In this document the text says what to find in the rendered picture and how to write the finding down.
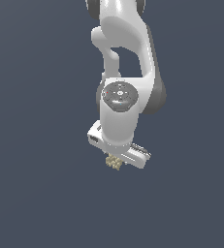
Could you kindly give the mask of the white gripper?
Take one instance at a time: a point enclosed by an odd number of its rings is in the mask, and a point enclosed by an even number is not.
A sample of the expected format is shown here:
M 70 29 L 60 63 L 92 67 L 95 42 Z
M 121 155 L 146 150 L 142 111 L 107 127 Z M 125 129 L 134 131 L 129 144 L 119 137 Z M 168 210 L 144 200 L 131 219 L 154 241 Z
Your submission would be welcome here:
M 151 154 L 143 147 L 131 144 L 126 152 L 110 152 L 106 147 L 102 138 L 102 127 L 100 121 L 97 120 L 87 132 L 88 141 L 91 145 L 101 149 L 105 154 L 111 154 L 123 161 L 125 165 L 131 164 L 138 169 L 142 169 Z

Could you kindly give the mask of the small beige knobbly object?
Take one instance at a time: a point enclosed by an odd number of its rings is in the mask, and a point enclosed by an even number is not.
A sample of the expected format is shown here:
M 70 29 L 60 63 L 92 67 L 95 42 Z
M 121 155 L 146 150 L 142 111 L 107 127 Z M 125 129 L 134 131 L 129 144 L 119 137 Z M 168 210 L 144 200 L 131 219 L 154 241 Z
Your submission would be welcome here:
M 106 158 L 106 165 L 119 171 L 120 167 L 122 166 L 123 161 L 111 154 L 108 155 L 108 157 Z

